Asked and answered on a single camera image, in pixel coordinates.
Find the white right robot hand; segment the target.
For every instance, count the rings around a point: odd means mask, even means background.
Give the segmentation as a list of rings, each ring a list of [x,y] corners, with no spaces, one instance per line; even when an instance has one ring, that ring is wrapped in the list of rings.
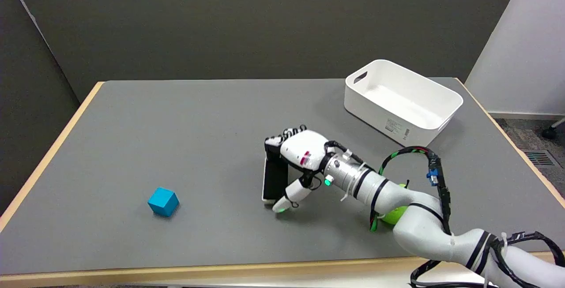
[[[271,204],[274,213],[297,208],[316,189],[313,180],[323,171],[327,154],[333,152],[328,142],[305,125],[264,140],[262,200]]]

